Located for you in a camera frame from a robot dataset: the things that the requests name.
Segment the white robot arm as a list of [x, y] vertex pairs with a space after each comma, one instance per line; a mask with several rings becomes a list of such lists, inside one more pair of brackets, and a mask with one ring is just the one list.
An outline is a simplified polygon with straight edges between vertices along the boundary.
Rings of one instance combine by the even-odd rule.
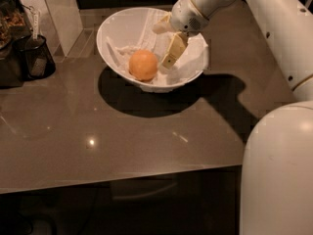
[[[197, 33], [235, 0], [178, 0], [156, 32]], [[298, 0], [246, 0], [296, 99], [250, 133], [240, 235], [313, 235], [313, 14]]]

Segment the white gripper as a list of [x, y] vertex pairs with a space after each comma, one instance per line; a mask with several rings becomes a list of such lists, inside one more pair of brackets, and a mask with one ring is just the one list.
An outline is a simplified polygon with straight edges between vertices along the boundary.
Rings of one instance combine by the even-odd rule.
[[[209, 19], [197, 9], [192, 0], [178, 0], [173, 5], [171, 14], [166, 14], [153, 26], [154, 33], [163, 33], [164, 36], [162, 44], [165, 51], [160, 64], [171, 69], [187, 49], [188, 36], [186, 34], [201, 32], [208, 22]], [[181, 32], [169, 32], [173, 29]]]

